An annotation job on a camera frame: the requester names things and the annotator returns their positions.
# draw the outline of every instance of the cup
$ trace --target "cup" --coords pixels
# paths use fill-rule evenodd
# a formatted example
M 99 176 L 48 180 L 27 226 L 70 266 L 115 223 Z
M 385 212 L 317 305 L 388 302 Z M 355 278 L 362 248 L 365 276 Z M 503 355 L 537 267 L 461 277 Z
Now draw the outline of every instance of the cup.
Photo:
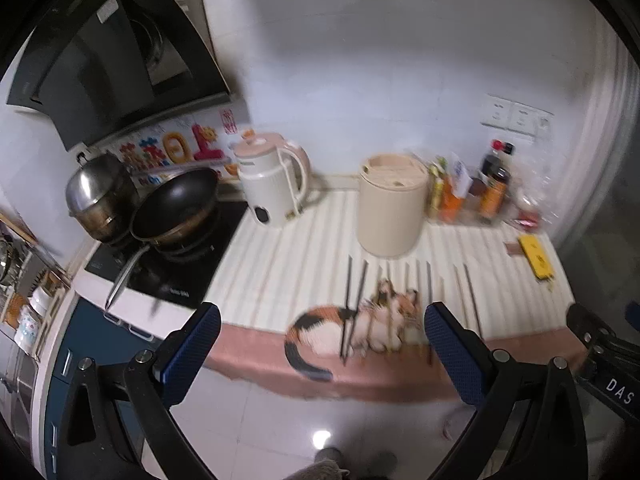
M 14 342 L 27 354 L 31 354 L 36 343 L 40 323 L 36 320 L 25 305 L 20 313 L 20 325 L 15 331 Z
M 30 305 L 33 309 L 40 314 L 42 317 L 47 313 L 47 310 L 51 306 L 51 302 L 53 298 L 47 294 L 47 291 L 39 286 L 36 290 L 33 291 L 31 298 L 29 299 Z

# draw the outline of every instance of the white bowl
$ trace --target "white bowl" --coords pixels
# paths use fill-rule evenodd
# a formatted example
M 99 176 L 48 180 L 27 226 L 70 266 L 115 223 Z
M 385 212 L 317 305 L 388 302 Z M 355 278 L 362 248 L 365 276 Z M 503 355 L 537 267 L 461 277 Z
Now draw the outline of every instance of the white bowl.
M 41 286 L 33 291 L 33 294 L 29 299 L 29 303 L 31 304 L 33 309 L 42 317 L 44 317 L 44 315 L 47 313 L 47 310 L 51 306 L 51 301 L 53 301 L 53 298 L 49 294 L 47 294 Z

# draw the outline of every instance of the blue cabinet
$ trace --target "blue cabinet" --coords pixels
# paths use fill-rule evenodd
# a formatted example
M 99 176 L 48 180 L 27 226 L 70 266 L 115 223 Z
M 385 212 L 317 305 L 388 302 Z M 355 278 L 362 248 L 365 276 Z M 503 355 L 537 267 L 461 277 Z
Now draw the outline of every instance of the blue cabinet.
M 132 329 L 110 314 L 105 317 L 100 308 L 81 298 L 60 345 L 53 376 L 70 383 L 83 357 L 92 357 L 99 365 L 123 363 L 139 350 L 157 348 L 158 344 L 150 334 Z
M 47 409 L 44 414 L 44 463 L 47 479 L 55 479 L 57 474 L 58 441 L 60 439 L 60 421 L 65 408 L 66 393 L 69 385 L 59 379 L 51 378 Z
M 160 340 L 135 330 L 114 316 L 81 298 L 69 321 L 53 368 L 45 412 L 44 450 L 47 479 L 56 479 L 57 441 L 69 383 L 83 357 L 91 357 L 98 365 L 129 361 L 142 349 L 157 349 Z M 118 411 L 137 452 L 142 454 L 143 433 L 128 402 L 118 402 Z

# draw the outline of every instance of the foot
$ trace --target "foot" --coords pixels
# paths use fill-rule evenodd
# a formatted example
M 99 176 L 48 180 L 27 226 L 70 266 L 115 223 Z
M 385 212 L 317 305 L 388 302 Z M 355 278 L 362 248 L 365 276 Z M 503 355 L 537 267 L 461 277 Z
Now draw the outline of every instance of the foot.
M 337 463 L 338 468 L 345 469 L 345 459 L 342 452 L 337 447 L 325 447 L 316 453 L 314 462 L 321 462 L 322 460 L 329 459 Z
M 380 451 L 369 462 L 367 475 L 386 478 L 392 475 L 398 466 L 398 457 L 390 451 Z

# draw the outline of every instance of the ribbed countertop mat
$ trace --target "ribbed countertop mat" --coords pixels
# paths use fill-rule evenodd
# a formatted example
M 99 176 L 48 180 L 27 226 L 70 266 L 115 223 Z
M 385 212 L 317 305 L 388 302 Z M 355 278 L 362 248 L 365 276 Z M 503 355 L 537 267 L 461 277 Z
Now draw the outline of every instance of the ribbed countertop mat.
M 420 290 L 423 304 L 443 301 L 463 326 L 485 339 L 565 325 L 564 314 L 574 298 L 546 234 L 538 237 L 555 271 L 551 286 L 537 282 L 523 256 L 506 253 L 504 243 L 515 242 L 519 234 L 506 224 L 489 228 L 425 222 L 411 253 L 385 260 L 358 243 L 356 191 L 315 191 L 310 202 L 313 205 L 282 230 L 259 226 L 250 211 L 245 213 L 205 298 L 220 308 L 223 322 L 284 333 L 315 305 L 341 305 L 351 255 L 352 302 L 366 259 L 365 296 L 373 293 L 382 268 L 383 276 L 390 272 L 397 290 L 408 284 Z

